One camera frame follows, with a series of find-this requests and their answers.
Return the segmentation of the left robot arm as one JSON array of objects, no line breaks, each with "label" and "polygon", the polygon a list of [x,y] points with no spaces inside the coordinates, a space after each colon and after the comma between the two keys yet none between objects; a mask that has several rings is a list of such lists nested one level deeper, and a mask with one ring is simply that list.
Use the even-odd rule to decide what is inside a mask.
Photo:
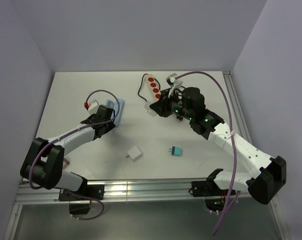
[{"label": "left robot arm", "polygon": [[100,105],[73,130],[50,139],[34,139],[21,166],[21,177],[29,180],[33,189],[60,189],[77,200],[103,199],[102,191],[89,185],[86,178],[64,171],[63,160],[78,147],[114,129],[114,117],[113,108]]}]

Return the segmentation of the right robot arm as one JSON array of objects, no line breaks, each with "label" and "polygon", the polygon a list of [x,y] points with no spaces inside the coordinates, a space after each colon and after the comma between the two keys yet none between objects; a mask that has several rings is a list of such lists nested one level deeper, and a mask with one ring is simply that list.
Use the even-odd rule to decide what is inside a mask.
[{"label": "right robot arm", "polygon": [[232,189],[249,193],[257,202],[267,205],[287,181],[287,162],[281,156],[272,157],[251,145],[216,113],[206,108],[205,98],[197,87],[181,93],[163,90],[160,98],[150,105],[158,116],[175,115],[189,121],[191,129],[204,139],[229,153],[246,173],[217,169],[207,177],[208,192],[218,195]]}]

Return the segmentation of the small white plug adapter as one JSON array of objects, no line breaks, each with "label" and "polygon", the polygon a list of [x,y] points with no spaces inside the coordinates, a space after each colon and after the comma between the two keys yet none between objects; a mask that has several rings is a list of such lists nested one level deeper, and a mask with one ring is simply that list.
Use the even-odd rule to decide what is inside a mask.
[{"label": "small white plug adapter", "polygon": [[151,108],[150,108],[150,105],[152,104],[152,102],[150,101],[147,101],[144,105],[144,108],[146,109],[147,113],[152,116],[152,117],[155,117],[157,115],[157,113],[155,111],[153,111]]}]

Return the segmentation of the light blue power strip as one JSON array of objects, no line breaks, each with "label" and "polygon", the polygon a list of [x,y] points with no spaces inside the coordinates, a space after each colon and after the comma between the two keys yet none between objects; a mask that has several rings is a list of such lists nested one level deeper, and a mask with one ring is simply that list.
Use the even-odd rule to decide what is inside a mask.
[{"label": "light blue power strip", "polygon": [[117,117],[114,120],[114,124],[116,127],[119,127],[119,125],[120,125],[120,120],[121,120],[121,116],[122,116],[122,112],[123,112],[123,108],[124,108],[124,99],[119,98],[118,101],[119,101],[119,104],[115,101],[114,105],[113,105],[113,109],[115,110],[115,113],[118,113]]}]

